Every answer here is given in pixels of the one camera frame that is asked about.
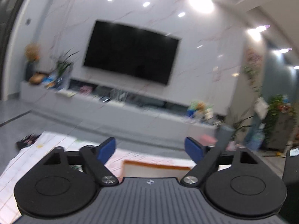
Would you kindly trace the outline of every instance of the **silver bolt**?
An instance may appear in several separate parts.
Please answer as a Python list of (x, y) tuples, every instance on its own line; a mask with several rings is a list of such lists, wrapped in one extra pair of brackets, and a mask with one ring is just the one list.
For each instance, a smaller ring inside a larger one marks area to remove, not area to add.
[(113, 176), (105, 176), (102, 178), (102, 182), (105, 184), (113, 184), (113, 183), (115, 183), (115, 181), (116, 181), (116, 178)]
[(196, 184), (198, 182), (198, 179), (194, 176), (187, 176), (184, 177), (184, 182), (187, 184)]

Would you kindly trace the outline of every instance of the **wall-mounted tv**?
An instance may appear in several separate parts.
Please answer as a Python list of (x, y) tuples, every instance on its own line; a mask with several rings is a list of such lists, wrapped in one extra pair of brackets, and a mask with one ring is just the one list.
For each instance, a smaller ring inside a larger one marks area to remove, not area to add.
[(148, 30), (97, 21), (84, 65), (167, 84), (178, 43)]

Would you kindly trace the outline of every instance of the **white marble wall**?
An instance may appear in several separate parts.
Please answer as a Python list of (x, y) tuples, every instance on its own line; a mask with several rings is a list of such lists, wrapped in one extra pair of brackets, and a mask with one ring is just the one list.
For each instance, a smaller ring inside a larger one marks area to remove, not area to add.
[[(143, 3), (151, 4), (144, 8)], [(182, 18), (178, 14), (185, 12)], [(115, 21), (181, 38), (168, 86), (112, 72), (82, 67), (96, 20)], [(51, 55), (73, 48), (73, 78), (119, 87), (188, 105), (203, 100), (226, 113), (234, 93), (244, 46), (244, 25), (216, 5), (211, 14), (194, 10), (188, 0), (53, 0), (39, 42), (39, 69), (50, 71)]]

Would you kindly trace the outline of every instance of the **potted plant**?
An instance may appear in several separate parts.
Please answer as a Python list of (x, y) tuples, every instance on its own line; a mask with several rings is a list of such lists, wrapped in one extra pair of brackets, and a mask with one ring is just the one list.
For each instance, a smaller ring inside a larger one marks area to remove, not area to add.
[(72, 49), (70, 49), (67, 53), (63, 53), (61, 56), (59, 56), (59, 58), (57, 59), (56, 62), (56, 73), (57, 73), (57, 77), (56, 77), (56, 88), (61, 90), (63, 88), (65, 88), (67, 81), (68, 81), (68, 77), (71, 74), (71, 70), (73, 67), (73, 61), (70, 60), (71, 56), (77, 54), (79, 51), (72, 53), (70, 55), (68, 55), (70, 53)]
[(25, 80), (29, 79), (35, 74), (35, 63), (39, 60), (39, 44), (32, 43), (26, 46), (25, 56), (27, 58), (27, 65), (25, 70)]
[(231, 117), (231, 120), (232, 120), (230, 125), (231, 125), (231, 127), (233, 127), (233, 129), (235, 129), (235, 131), (232, 135), (232, 139), (231, 139), (232, 141), (236, 140), (236, 137), (237, 137), (239, 131), (245, 132), (247, 128), (252, 127), (252, 125), (246, 125), (244, 123), (245, 123), (245, 121), (247, 121), (248, 119), (253, 118), (254, 116), (250, 116), (250, 117), (247, 117), (247, 118), (243, 119), (243, 117), (247, 114), (247, 112), (249, 110), (250, 110), (250, 108), (245, 110), (245, 112), (239, 118), (238, 115), (233, 115), (230, 108), (228, 109), (229, 116)]

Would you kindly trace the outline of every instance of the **pink item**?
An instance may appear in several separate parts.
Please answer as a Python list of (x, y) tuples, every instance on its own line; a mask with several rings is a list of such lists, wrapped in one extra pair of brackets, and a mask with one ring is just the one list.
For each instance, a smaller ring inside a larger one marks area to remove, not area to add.
[(202, 135), (199, 138), (199, 143), (203, 146), (215, 145), (218, 140), (212, 136)]

